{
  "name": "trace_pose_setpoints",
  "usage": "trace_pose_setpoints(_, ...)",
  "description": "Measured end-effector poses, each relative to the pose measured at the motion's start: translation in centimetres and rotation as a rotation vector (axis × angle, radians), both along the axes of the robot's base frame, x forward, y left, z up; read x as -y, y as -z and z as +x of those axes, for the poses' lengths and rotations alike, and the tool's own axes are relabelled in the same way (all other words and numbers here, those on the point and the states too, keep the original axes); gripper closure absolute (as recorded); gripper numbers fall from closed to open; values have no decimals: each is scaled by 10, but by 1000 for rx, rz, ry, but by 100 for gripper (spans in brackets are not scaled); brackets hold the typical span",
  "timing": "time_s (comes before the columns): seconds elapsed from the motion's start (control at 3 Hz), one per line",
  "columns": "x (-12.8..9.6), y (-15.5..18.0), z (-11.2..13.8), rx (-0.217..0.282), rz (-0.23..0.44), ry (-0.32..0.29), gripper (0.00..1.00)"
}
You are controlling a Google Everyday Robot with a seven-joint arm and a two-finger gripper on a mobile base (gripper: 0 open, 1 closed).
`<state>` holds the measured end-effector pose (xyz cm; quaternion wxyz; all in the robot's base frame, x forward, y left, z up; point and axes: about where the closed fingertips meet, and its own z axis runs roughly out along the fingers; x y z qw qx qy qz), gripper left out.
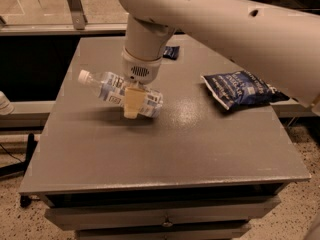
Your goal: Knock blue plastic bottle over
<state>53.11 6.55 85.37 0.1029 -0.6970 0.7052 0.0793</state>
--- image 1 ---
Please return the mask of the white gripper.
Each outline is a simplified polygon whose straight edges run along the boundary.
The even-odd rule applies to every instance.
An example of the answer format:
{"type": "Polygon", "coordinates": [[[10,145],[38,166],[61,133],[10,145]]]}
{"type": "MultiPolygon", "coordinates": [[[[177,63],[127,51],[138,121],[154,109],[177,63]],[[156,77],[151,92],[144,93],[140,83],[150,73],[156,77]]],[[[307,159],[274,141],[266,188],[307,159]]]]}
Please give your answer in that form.
{"type": "MultiPolygon", "coordinates": [[[[154,49],[122,50],[122,68],[124,77],[131,82],[149,84],[153,82],[162,62],[159,52],[154,49]]],[[[124,97],[124,116],[135,119],[144,102],[146,92],[142,89],[127,87],[124,97]]]]}

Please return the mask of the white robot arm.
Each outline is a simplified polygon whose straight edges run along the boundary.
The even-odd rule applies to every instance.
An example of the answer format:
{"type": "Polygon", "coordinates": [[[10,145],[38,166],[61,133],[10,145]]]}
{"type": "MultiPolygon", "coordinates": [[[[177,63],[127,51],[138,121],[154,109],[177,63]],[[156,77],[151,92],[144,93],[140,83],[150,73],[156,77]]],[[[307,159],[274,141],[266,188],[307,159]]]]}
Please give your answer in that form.
{"type": "Polygon", "coordinates": [[[123,70],[158,74],[181,30],[320,115],[320,17],[250,0],[119,0],[128,12],[123,70]]]}

